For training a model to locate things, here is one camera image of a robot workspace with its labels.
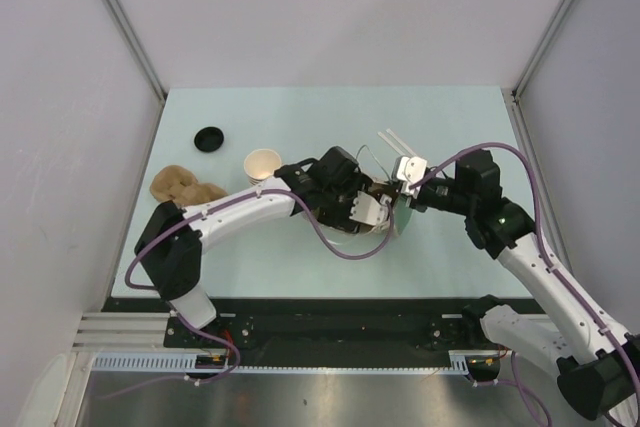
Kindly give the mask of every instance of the cable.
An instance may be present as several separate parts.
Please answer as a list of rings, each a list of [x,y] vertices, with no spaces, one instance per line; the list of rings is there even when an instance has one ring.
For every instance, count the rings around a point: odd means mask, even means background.
[[[560,269],[553,268],[554,266],[553,260],[551,259],[549,253],[547,252],[547,249],[544,246],[544,239],[542,237],[542,222],[541,222],[541,213],[540,213],[540,191],[538,189],[538,184],[536,183],[533,168],[531,167],[531,164],[529,164],[529,161],[527,160],[527,158],[522,154],[522,152],[512,147],[511,145],[505,144],[502,142],[485,142],[482,144],[474,145],[472,147],[468,147],[466,149],[461,150],[460,152],[458,152],[452,157],[449,157],[447,160],[445,160],[440,165],[438,165],[433,170],[431,170],[429,173],[427,173],[427,175],[425,175],[418,182],[410,185],[409,188],[413,189],[425,184],[429,180],[433,179],[439,172],[441,172],[448,165],[452,164],[456,160],[459,160],[461,157],[464,157],[465,155],[470,154],[471,152],[475,152],[476,150],[480,150],[480,149],[491,149],[491,148],[508,150],[509,152],[514,154],[516,157],[518,157],[520,162],[522,162],[522,165],[524,166],[527,172],[529,184],[531,185],[531,193],[533,196],[533,212],[534,212],[534,221],[535,221],[536,243],[538,246],[538,251],[540,252],[540,256],[544,260],[544,263],[547,265],[547,267],[551,269],[551,271],[556,276],[558,281],[560,281],[560,283],[571,293],[571,295],[582,306],[582,308],[584,308],[587,314],[589,314],[592,320],[596,323],[598,328],[602,332],[604,332],[604,335],[607,337],[609,342],[611,342],[611,345],[614,347],[618,355],[620,355],[620,358],[622,359],[622,362],[624,363],[625,368],[627,369],[629,376],[631,377],[631,382],[633,384],[635,394],[636,394],[636,402],[638,403],[639,416],[634,426],[640,427],[640,379],[638,378],[638,374],[635,368],[633,367],[631,359],[629,359],[629,356],[622,348],[622,345],[620,345],[620,342],[618,342],[618,340],[615,338],[613,333],[611,333],[611,331],[607,327],[607,324],[602,320],[602,318],[598,315],[598,313],[595,310],[593,310],[591,305],[589,305],[589,302],[587,302],[587,300],[582,296],[582,294],[578,292],[578,290],[569,282],[569,280],[562,274],[562,272],[560,272]],[[616,427],[624,427],[622,426],[622,424],[620,424],[617,420],[615,420],[609,414],[606,414],[606,418],[607,420],[609,420],[609,422],[614,424]]]
[[[240,202],[244,202],[245,200],[248,200],[248,199],[251,199],[251,198],[254,198],[254,197],[260,197],[261,195],[273,195],[273,194],[275,194],[275,195],[286,195],[288,197],[291,197],[293,200],[295,200],[298,203],[298,205],[300,205],[300,207],[302,207],[302,210],[304,210],[304,212],[307,214],[313,229],[316,231],[316,234],[318,234],[318,237],[320,238],[322,243],[331,252],[333,252],[335,255],[337,255],[338,257],[340,257],[342,259],[345,259],[345,260],[363,260],[363,259],[372,257],[375,254],[377,254],[378,252],[380,252],[389,243],[389,240],[391,240],[391,236],[393,235],[393,225],[394,225],[394,223],[393,223],[394,222],[393,209],[389,208],[389,230],[388,230],[387,235],[385,236],[385,238],[382,240],[382,242],[380,242],[380,244],[375,249],[373,249],[373,250],[371,250],[369,252],[366,252],[364,254],[359,254],[359,255],[349,255],[349,254],[345,254],[343,252],[340,252],[339,250],[335,249],[331,245],[330,241],[324,236],[324,234],[320,230],[320,225],[319,225],[318,221],[315,219],[315,217],[313,216],[311,210],[309,210],[309,208],[302,201],[302,199],[300,197],[298,197],[296,194],[294,194],[293,192],[289,192],[289,191],[283,190],[283,189],[265,189],[260,194],[258,192],[251,192],[249,194],[244,194],[244,195],[238,196],[238,197],[236,197],[234,199],[230,199],[230,200],[228,200],[226,202],[223,202],[221,204],[218,204],[218,205],[215,205],[215,206],[211,207],[209,210],[207,210],[206,215],[209,216],[211,214],[214,214],[215,212],[219,212],[220,210],[226,209],[228,207],[231,207],[233,205],[239,204]],[[134,289],[134,290],[156,290],[153,286],[135,284],[135,283],[133,283],[131,281],[131,276],[133,274],[133,270],[135,269],[136,265],[138,265],[138,263],[144,258],[144,256],[147,255],[160,242],[162,242],[163,240],[165,240],[169,236],[173,235],[174,233],[178,232],[180,229],[186,227],[191,222],[194,222],[194,221],[196,221],[198,219],[201,219],[202,217],[203,217],[202,212],[197,213],[195,215],[192,215],[191,217],[188,217],[188,218],[178,222],[176,225],[170,227],[169,229],[165,230],[158,237],[154,238],[151,242],[149,242],[138,253],[138,255],[136,255],[136,257],[133,259],[133,261],[131,262],[131,264],[127,268],[127,271],[125,272],[124,282],[127,285],[127,287],[129,287],[130,289]],[[197,385],[201,385],[201,384],[208,384],[210,382],[214,382],[214,381],[223,379],[223,378],[229,376],[231,374],[231,372],[233,372],[236,368],[238,368],[238,366],[240,365],[240,351],[238,350],[238,348],[232,342],[229,342],[229,341],[227,341],[225,339],[222,339],[220,337],[208,334],[206,332],[203,332],[203,331],[197,329],[196,327],[191,325],[180,314],[178,314],[178,319],[180,319],[180,322],[182,322],[182,324],[187,329],[189,329],[191,332],[193,332],[194,334],[200,335],[201,337],[204,337],[205,339],[213,340],[214,342],[222,344],[227,349],[233,351],[234,356],[235,356],[235,362],[231,367],[229,367],[228,369],[224,370],[223,372],[220,372],[215,377],[212,377],[210,379],[195,381],[194,384],[196,386]],[[183,379],[184,380],[185,377],[179,376],[179,375],[168,375],[168,376],[158,377],[158,378],[147,380],[145,382],[141,382],[141,383],[133,385],[131,387],[127,387],[125,389],[113,392],[111,394],[100,396],[98,398],[102,399],[102,400],[106,400],[106,399],[110,399],[110,398],[113,398],[113,397],[117,397],[117,396],[122,395],[122,394],[133,392],[133,391],[138,390],[140,388],[146,387],[147,385],[155,384],[156,382],[162,382],[162,381],[165,381],[165,380],[179,380],[179,379]]]
[[[148,385],[152,385],[158,382],[164,382],[165,380],[184,380],[187,382],[192,382],[194,384],[194,386],[198,387],[200,385],[204,385],[204,384],[210,384],[211,382],[216,382],[218,380],[222,380],[225,377],[228,377],[229,375],[231,375],[231,373],[236,370],[239,366],[240,366],[240,351],[238,350],[238,348],[232,343],[229,342],[221,337],[217,337],[215,335],[212,334],[208,334],[207,332],[203,332],[200,329],[196,329],[193,325],[191,325],[189,322],[187,322],[187,320],[182,317],[180,314],[178,314],[178,319],[180,320],[180,322],[182,322],[182,325],[184,325],[188,330],[190,330],[191,332],[193,332],[194,334],[197,334],[201,337],[204,337],[205,339],[208,340],[213,340],[214,342],[217,342],[219,344],[222,344],[224,347],[227,348],[227,350],[233,352],[233,356],[234,356],[234,362],[233,364],[228,367],[227,369],[223,370],[222,372],[215,374],[213,377],[208,378],[208,379],[198,379],[195,381],[191,381],[191,379],[189,378],[188,375],[177,375],[177,374],[173,374],[173,375],[164,375],[162,377],[155,377],[153,379],[149,379],[149,380],[145,380],[144,382],[140,382],[138,384],[129,386],[129,387],[125,387],[124,389],[120,389],[117,390],[115,392],[111,392],[110,394],[106,394],[106,395],[99,395],[96,396],[97,399],[99,400],[108,400],[108,399],[112,399],[114,397],[118,397],[120,395],[124,395],[124,394],[128,394],[130,392],[134,392],[136,390],[142,389],[144,387],[147,387]]]
[[[547,409],[547,407],[544,405],[544,403],[542,402],[542,400],[540,399],[540,397],[538,397],[536,394],[534,394],[529,388],[521,386],[518,387],[517,383],[512,381],[512,380],[489,380],[486,382],[478,382],[475,380],[472,380],[473,382],[473,387],[495,387],[498,385],[505,385],[507,387],[516,387],[518,389],[522,388],[522,392],[524,392],[524,395],[527,395],[529,397],[531,397],[533,400],[535,400],[535,402],[540,406],[540,408],[542,409],[542,411],[544,412],[545,417],[547,418],[547,422],[546,423],[539,423],[538,425],[542,425],[545,427],[553,427],[553,422],[551,420],[551,413],[549,412],[549,410]]]
[[[516,353],[513,351],[511,352],[511,371],[513,372],[513,380],[515,381],[515,385],[516,385],[516,388],[518,389],[518,392],[520,392],[520,397],[522,398],[522,402],[524,402],[524,405],[529,411],[529,414],[531,414],[531,417],[533,417],[533,420],[535,420],[536,424],[538,424],[540,427],[551,427],[551,416],[549,415],[549,412],[547,411],[545,406],[542,404],[542,402],[540,402],[540,399],[536,399],[536,402],[538,402],[538,404],[542,407],[542,410],[545,412],[545,415],[547,416],[546,422],[543,422],[543,420],[540,418],[540,416],[536,412],[536,409],[529,403],[529,399],[527,398],[527,395],[525,392],[526,387],[524,386],[524,384],[522,383],[522,380],[520,379],[520,372],[518,370],[518,365],[516,362]]]
[[[522,165],[524,166],[524,169],[527,172],[527,177],[529,178],[529,184],[531,185],[531,194],[533,196],[533,216],[535,221],[536,243],[538,244],[538,250],[540,251],[540,255],[542,255],[542,258],[545,261],[545,263],[548,266],[553,265],[553,261],[549,257],[549,254],[547,253],[547,250],[544,247],[544,241],[542,237],[542,222],[541,222],[542,217],[540,214],[540,193],[538,190],[538,184],[536,183],[535,174],[533,173],[533,169],[531,168],[531,165],[529,164],[529,161],[527,160],[527,158],[522,154],[522,152],[520,152],[515,147],[512,147],[511,145],[505,144],[502,142],[485,142],[482,144],[474,145],[472,147],[468,147],[466,149],[461,150],[454,156],[449,157],[447,160],[440,163],[437,167],[434,167],[422,179],[420,179],[415,184],[410,185],[409,188],[415,189],[416,187],[420,187],[421,185],[433,179],[438,173],[442,172],[447,166],[453,164],[456,160],[459,160],[461,157],[464,157],[467,154],[475,152],[476,150],[491,149],[491,148],[508,150],[509,152],[514,154],[516,157],[518,157],[518,159],[520,159],[520,162],[522,162]]]
[[[389,172],[387,172],[387,169],[385,169],[382,166],[382,163],[378,160],[378,158],[375,156],[375,154],[371,151],[371,149],[369,148],[369,146],[367,144],[362,144],[360,146],[360,148],[358,149],[358,152],[356,153],[356,160],[358,160],[358,157],[360,156],[360,153],[362,152],[362,149],[367,149],[367,151],[369,151],[369,154],[371,154],[371,157],[373,157],[373,160],[375,161],[376,164],[378,164],[378,167],[380,167],[380,169],[384,172],[384,175],[387,176],[387,180],[389,182],[391,182],[391,176],[389,175]]]
[[[298,197],[296,194],[294,194],[293,192],[289,192],[288,190],[283,190],[283,189],[265,189],[260,194],[258,194],[258,192],[251,192],[251,193],[248,193],[248,194],[240,195],[240,196],[235,197],[233,199],[227,200],[226,202],[223,202],[221,204],[214,205],[209,210],[207,210],[206,215],[207,216],[212,215],[212,214],[214,214],[216,212],[219,212],[219,211],[221,211],[223,209],[226,209],[226,208],[231,207],[233,205],[239,204],[240,202],[244,202],[245,200],[259,197],[260,195],[286,195],[288,197],[291,197],[293,200],[295,200],[298,203],[298,205],[300,205],[300,207],[302,207],[302,210],[307,214],[307,216],[309,218],[309,222],[311,222],[311,226],[313,227],[313,230],[316,231],[316,234],[318,234],[318,237],[320,238],[322,243],[327,247],[327,249],[329,249],[333,254],[337,255],[341,259],[345,259],[345,260],[364,260],[364,259],[368,259],[369,257],[373,257],[374,255],[376,255],[378,252],[380,252],[389,243],[389,241],[391,240],[391,237],[393,236],[394,217],[393,217],[393,209],[390,207],[389,208],[389,230],[387,231],[387,235],[385,235],[384,239],[382,239],[382,242],[380,242],[380,244],[376,248],[374,248],[373,250],[371,250],[369,252],[365,252],[364,254],[356,254],[356,255],[345,254],[343,252],[340,252],[333,245],[331,245],[331,242],[329,241],[329,239],[327,239],[325,237],[325,235],[322,233],[322,230],[320,228],[320,224],[318,223],[316,218],[313,216],[311,210],[309,210],[309,207],[307,207],[306,204],[303,202],[303,200],[300,197]],[[125,283],[125,285],[127,287],[129,287],[130,289],[134,289],[134,290],[156,290],[151,285],[135,284],[135,283],[133,283],[131,281],[131,276],[133,274],[133,270],[135,269],[136,265],[138,265],[138,263],[144,258],[144,256],[147,255],[160,242],[165,240],[167,237],[173,235],[174,233],[176,233],[180,229],[186,227],[191,222],[194,222],[194,221],[196,221],[198,219],[201,219],[202,217],[203,217],[202,212],[199,212],[199,213],[197,213],[195,215],[192,215],[191,217],[188,217],[188,218],[178,222],[176,225],[170,227],[169,229],[165,230],[158,237],[156,237],[151,242],[149,242],[138,253],[138,255],[136,255],[135,259],[133,259],[133,261],[131,262],[131,264],[127,268],[127,270],[126,270],[126,272],[124,274],[124,283]]]

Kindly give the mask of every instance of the black lid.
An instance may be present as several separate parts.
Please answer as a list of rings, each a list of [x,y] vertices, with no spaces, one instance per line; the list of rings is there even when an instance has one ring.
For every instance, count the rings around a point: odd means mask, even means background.
[[[205,127],[193,139],[193,143],[201,152],[215,152],[223,142],[224,134],[217,127]]]

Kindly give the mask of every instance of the light blue table surface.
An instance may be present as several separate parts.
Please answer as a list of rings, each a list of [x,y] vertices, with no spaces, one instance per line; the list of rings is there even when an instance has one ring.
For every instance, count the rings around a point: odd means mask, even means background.
[[[205,126],[225,134],[220,150],[205,154],[193,137]],[[249,187],[245,156],[277,150],[285,163],[320,157],[340,145],[353,153],[368,144],[390,170],[397,154],[378,136],[393,129],[435,165],[460,149],[485,141],[516,145],[498,87],[338,87],[173,89],[164,109],[112,290],[113,297],[147,297],[124,285],[134,245],[158,202],[153,177],[178,164],[201,182],[228,192]],[[505,195],[532,212],[522,166],[495,151]],[[363,152],[365,172],[383,174]],[[342,242],[343,234],[329,231]],[[381,237],[340,246],[349,253],[372,249]],[[133,280],[149,283],[139,267]],[[482,251],[464,231],[461,217],[428,210],[414,213],[405,232],[377,256],[346,261],[330,253],[303,218],[280,219],[247,229],[207,253],[202,285],[214,297],[413,298],[530,297],[520,282]]]

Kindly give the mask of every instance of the metal frame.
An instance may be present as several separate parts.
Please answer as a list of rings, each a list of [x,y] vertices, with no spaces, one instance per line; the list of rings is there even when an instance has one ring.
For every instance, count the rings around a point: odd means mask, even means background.
[[[214,335],[220,335],[221,329],[230,332],[243,350],[246,368],[327,367],[345,372],[442,368],[451,350],[493,349],[495,353],[498,349],[486,339],[473,337],[470,325],[459,315],[475,300],[215,299],[219,320],[204,330]],[[506,302],[523,314],[542,313],[532,299]],[[149,306],[165,311],[139,313]],[[124,310],[86,314],[74,350],[202,355],[201,349],[217,347],[188,332],[162,301],[136,299],[125,303]],[[318,348],[306,348],[311,339],[316,339]],[[371,349],[363,352],[363,343],[369,343]],[[184,350],[183,346],[193,348]],[[224,355],[224,350],[214,353]]]
[[[154,94],[160,101],[162,105],[167,98],[167,92],[162,87],[162,83],[160,82],[160,78],[156,73],[153,64],[149,60],[149,56],[147,55],[142,43],[138,35],[136,34],[133,26],[131,25],[131,21],[127,16],[120,0],[103,0],[104,4],[111,14],[113,21],[122,34],[122,38],[124,42],[129,47],[133,58],[136,63],[140,66],[142,73],[145,76],[145,79],[149,83],[149,87],[153,90]]]
[[[140,171],[138,172],[138,175],[136,177],[136,190],[131,196],[131,198],[129,199],[129,212],[133,212],[136,206],[136,202],[138,201],[138,196],[140,195],[140,190],[142,189],[142,181],[144,180],[144,174],[147,171],[147,165],[149,164],[149,159],[151,158],[151,150],[153,149],[153,145],[155,144],[156,136],[158,135],[158,129],[160,128],[161,120],[162,120],[162,109],[159,109],[157,117],[155,119],[154,126],[153,126],[153,134],[151,135],[151,138],[149,139],[149,143],[146,148],[144,162],[140,167]],[[120,247],[118,249],[117,254],[114,256],[113,261],[111,262],[111,265],[110,265],[111,273],[109,275],[109,280],[108,282],[105,282],[103,290],[101,290],[100,295],[97,296],[97,299],[99,299],[99,303],[93,305],[91,307],[92,309],[101,308],[104,305],[104,302],[106,301],[106,299],[108,299],[109,296],[111,295],[113,284],[116,281],[116,273],[118,271],[118,265],[124,253],[124,246],[125,246],[125,241],[127,239],[127,233],[129,232],[129,228],[131,227],[132,221],[133,221],[133,215],[129,215],[125,225],[123,225],[123,228],[120,232],[120,238],[119,238]]]
[[[142,43],[135,33],[135,30],[126,15],[124,8],[120,0],[103,0],[109,13],[111,14],[116,27],[121,32],[123,40],[129,47],[134,59],[142,69],[142,72],[149,83],[149,86],[157,96],[158,100],[164,105],[167,93],[162,87],[162,83],[147,55]],[[545,228],[549,234],[549,240],[556,250],[559,257],[563,260],[565,265],[569,267],[566,250],[562,241],[560,228],[557,223],[557,219],[553,214],[551,202],[549,200],[548,190],[546,188],[544,177],[540,170],[539,164],[536,159],[535,151],[533,149],[531,139],[528,134],[526,124],[524,122],[521,108],[519,105],[519,99],[522,93],[526,89],[533,74],[538,68],[541,60],[548,51],[550,45],[553,42],[557,32],[561,28],[567,14],[570,12],[571,7],[576,0],[561,0],[556,12],[550,19],[550,22],[545,29],[542,39],[538,43],[534,54],[531,56],[526,68],[524,69],[518,83],[515,86],[513,92],[509,92],[505,95],[505,101],[508,108],[509,116],[511,118],[516,138],[520,148],[524,151],[525,155],[529,158],[539,179],[541,193],[542,193],[542,207],[545,213]],[[535,320],[537,322],[546,324],[547,327],[554,329],[554,325],[550,322],[548,317],[544,315],[527,315],[527,318]],[[64,395],[64,399],[61,404],[58,419],[56,421],[56,427],[73,427],[76,425],[77,419],[80,415],[82,406],[82,400],[85,394],[86,386],[89,380],[91,368],[94,360],[100,356],[106,356],[109,353],[116,355],[146,355],[151,357],[167,356],[169,354],[179,353],[185,356],[193,356],[196,352],[201,352],[196,349],[165,349],[162,346],[166,322],[168,319],[167,313],[88,313],[83,317],[77,337],[72,349],[74,360],[73,367],[69,376],[68,386]],[[218,349],[220,353],[224,352],[223,349]],[[490,355],[491,351],[450,351],[451,360],[453,362],[452,369],[455,367],[460,369],[461,364],[457,364],[460,359],[464,359],[465,355]],[[301,373],[326,373],[326,369],[298,369]],[[402,370],[402,373],[419,373],[424,375],[426,373],[434,373],[435,369],[408,369]],[[270,369],[270,368],[241,368],[239,372],[265,372],[265,373],[278,373],[285,372],[291,373],[296,369]],[[356,370],[356,369],[331,369],[332,373],[381,373],[384,370]],[[390,371],[390,373],[398,373],[397,370]],[[634,405],[631,402],[632,399],[621,404],[614,409],[612,413],[617,416],[621,421],[632,422],[635,417]]]
[[[564,21],[575,2],[576,0],[560,0],[556,11],[551,16],[551,19],[549,20],[549,23],[547,24],[547,27],[542,34],[542,38],[534,49],[532,56],[529,58],[529,61],[527,62],[522,75],[518,79],[518,82],[513,89],[513,95],[516,100],[519,100],[522,97],[522,94],[527,88],[529,81],[531,80],[533,74],[536,72],[545,54],[549,50],[549,47],[560,31],[560,28],[564,24]]]
[[[571,263],[569,262],[567,249],[562,238],[560,226],[558,225],[558,219],[553,210],[553,206],[549,196],[549,190],[547,189],[547,184],[545,182],[542,169],[540,168],[540,163],[538,162],[535,149],[533,148],[529,130],[527,129],[524,116],[522,115],[520,102],[516,100],[514,94],[511,92],[503,92],[503,96],[505,104],[507,106],[507,112],[509,113],[509,119],[511,120],[511,125],[513,126],[513,131],[516,136],[518,147],[520,148],[520,150],[522,150],[522,152],[524,152],[524,155],[527,157],[527,159],[529,159],[529,163],[531,164],[531,167],[536,174],[538,188],[540,190],[540,203],[542,205],[543,213],[542,226],[548,236],[548,241],[551,244],[551,247],[553,247],[553,250],[555,250],[556,254],[565,265],[565,267],[567,267],[569,272],[573,272]]]

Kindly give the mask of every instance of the brown paper bag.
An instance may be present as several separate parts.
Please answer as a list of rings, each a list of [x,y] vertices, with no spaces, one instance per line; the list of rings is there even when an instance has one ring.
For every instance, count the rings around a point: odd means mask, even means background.
[[[215,184],[200,184],[193,173],[179,165],[169,165],[158,172],[149,190],[158,202],[172,200],[180,207],[204,204],[227,196],[224,189]]]

